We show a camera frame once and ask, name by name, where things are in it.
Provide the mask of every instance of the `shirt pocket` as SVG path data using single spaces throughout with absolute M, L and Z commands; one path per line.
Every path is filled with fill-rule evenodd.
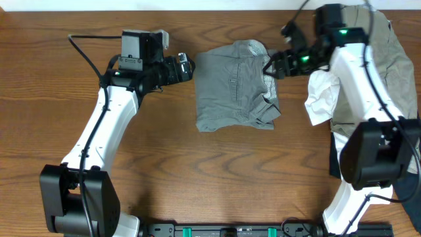
M 231 100 L 236 102 L 239 106 L 241 106 L 241 65 L 242 63 L 236 63 L 232 67 L 230 78 L 228 80 Z

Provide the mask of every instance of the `wire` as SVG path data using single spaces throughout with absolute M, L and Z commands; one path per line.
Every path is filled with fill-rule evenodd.
M 285 231 L 284 231 L 284 224 L 286 224 L 286 223 L 288 222 L 288 220 L 291 220 L 291 219 L 301 221 L 301 219 L 299 219 L 299 218 L 297 218 L 297 217 L 288 217 L 288 218 L 286 218 L 286 219 L 282 222 L 282 224 L 281 224 L 281 230 L 284 232 L 284 234 L 285 234 Z M 308 228 L 304 225 L 304 223 L 301 223 L 301 225 L 303 225 L 303 228 L 305 229 L 305 231 L 307 231 L 307 233 L 308 233 L 308 234 L 311 234 L 311 232 L 310 232 L 310 231 L 308 230 Z
M 295 16 L 292 18 L 291 21 L 295 21 L 295 19 L 300 14 L 301 10 L 303 10 L 304 6 L 309 2 L 310 0 L 305 0 L 304 3 L 301 5 L 301 7 L 298 9 L 298 11 L 295 13 Z
M 94 237 L 95 232 L 92 225 L 91 220 L 91 214 L 89 213 L 89 208 L 87 206 L 87 200 L 86 200 L 86 189 L 85 189 L 85 183 L 84 183 L 84 168 L 85 168 L 85 160 L 87 157 L 87 151 L 89 149 L 89 146 L 92 142 L 92 139 L 96 133 L 96 131 L 99 128 L 99 125 L 101 124 L 101 121 L 103 120 L 105 113 L 108 110 L 109 106 L 109 95 L 107 90 L 107 85 L 104 83 L 103 76 L 101 73 L 99 73 L 98 68 L 92 63 L 92 61 L 86 56 L 86 54 L 74 43 L 72 38 L 85 38 L 85 39 L 120 39 L 121 36 L 72 36 L 68 35 L 69 42 L 73 45 L 73 47 L 80 53 L 80 55 L 89 63 L 91 68 L 95 71 L 96 75 L 99 78 L 100 84 L 102 89 L 104 90 L 104 96 L 105 96 L 105 103 L 103 106 L 103 110 L 101 114 L 99 115 L 99 118 L 97 122 L 95 123 L 95 126 L 92 129 L 91 134 L 89 135 L 85 147 L 82 150 L 82 155 L 80 157 L 80 165 L 79 165 L 79 186 L 80 186 L 80 195 L 82 197 L 82 206 L 84 208 L 84 213 L 86 216 L 87 225 L 89 227 L 89 236 Z
M 384 110 L 386 115 L 390 118 L 390 120 L 393 122 L 393 124 L 398 129 L 398 131 L 401 133 L 401 135 L 405 139 L 405 141 L 408 143 L 408 146 L 410 147 L 410 150 L 412 151 L 412 153 L 414 155 L 414 159 L 415 159 L 415 163 L 416 163 L 416 170 L 418 172 L 418 179 L 416 181 L 415 189 L 412 191 L 412 193 L 410 195 L 408 195 L 408 197 L 403 198 L 403 199 L 391 199 L 391 198 L 383 197 L 383 196 L 380 196 L 380 195 L 377 195 L 377 194 L 368 194 L 365 197 L 363 203 L 358 208 L 358 210 L 355 213 L 352 220 L 349 221 L 349 224 L 347 225 L 347 228 L 343 232 L 342 237 L 344 237 L 347 234 L 350 227 L 353 225 L 353 223 L 355 222 L 357 217 L 360 215 L 362 209 L 364 209 L 364 206 L 367 204 L 367 202 L 370 201 L 370 198 L 372 198 L 372 197 L 373 198 L 379 198 L 379 199 L 382 199 L 382 200 L 390 201 L 391 203 L 404 203 L 404 202 L 407 202 L 407 201 L 411 200 L 413 197 L 415 197 L 418 194 L 418 192 L 420 191 L 420 187 L 421 187 L 420 156 L 416 152 L 415 147 L 411 144 L 411 141 L 410 141 L 407 133 L 403 130 L 402 126 L 396 121 L 395 117 L 393 117 L 393 115 L 390 113 L 389 109 L 387 109 L 387 105 L 383 102 L 382 98 L 380 97 L 380 94 L 378 93 L 376 87 L 374 86 L 374 83 L 371 79 L 370 73 L 367 69 L 368 62 L 367 62 L 367 58 L 366 58 L 366 51 L 367 51 L 367 46 L 370 42 L 370 36 L 372 35 L 372 32 L 373 32 L 374 13 L 372 12 L 372 8 L 371 8 L 371 5 L 368 2 L 368 0 L 365 0 L 365 2 L 368 5 L 368 11 L 369 11 L 369 15 L 370 15 L 370 25 L 369 25 L 369 28 L 368 28 L 367 42 L 365 43 L 364 49 L 363 49 L 363 52 L 362 52 L 362 56 L 363 56 L 363 60 L 364 60 L 364 64 L 363 64 L 364 71 L 367 75 L 368 81 L 369 81 L 369 83 L 370 83 L 370 85 L 373 89 L 373 92 L 376 95 L 377 100 L 379 101 L 379 104 L 382 106 L 382 109 Z

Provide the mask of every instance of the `camera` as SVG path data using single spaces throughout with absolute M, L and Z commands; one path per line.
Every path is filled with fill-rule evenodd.
M 191 80 L 195 63 L 186 53 L 164 57 L 168 44 L 169 35 L 164 30 L 124 30 L 122 53 L 110 60 L 105 73 L 108 84 L 135 91 L 140 106 L 146 94 L 157 89 L 162 91 L 162 86 Z M 113 69 L 116 62 L 118 69 Z

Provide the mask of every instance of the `black mount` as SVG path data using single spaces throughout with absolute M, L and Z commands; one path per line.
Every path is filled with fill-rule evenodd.
M 147 235 L 153 237 L 328 237 L 336 236 L 326 232 L 322 225 L 309 223 L 285 223 L 284 225 L 182 225 L 150 224 Z M 358 230 L 346 237 L 392 237 L 389 224 L 359 224 Z
M 415 145 L 421 134 L 419 120 L 401 117 L 398 123 Z M 385 188 L 405 177 L 411 157 L 408 143 L 393 123 L 373 118 L 357 126 L 341 152 L 339 166 L 355 190 Z
M 120 201 L 106 171 L 95 167 L 84 171 L 87 206 L 95 234 L 111 237 L 120 218 Z M 89 236 L 89 228 L 80 194 L 71 194 L 78 186 L 79 170 L 64 165 L 46 165 L 39 177 L 45 220 L 50 232 Z

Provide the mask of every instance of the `folded shirt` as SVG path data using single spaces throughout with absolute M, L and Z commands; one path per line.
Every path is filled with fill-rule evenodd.
M 236 41 L 196 56 L 196 127 L 214 132 L 230 125 L 274 129 L 280 116 L 275 79 L 262 73 L 269 61 L 263 44 Z

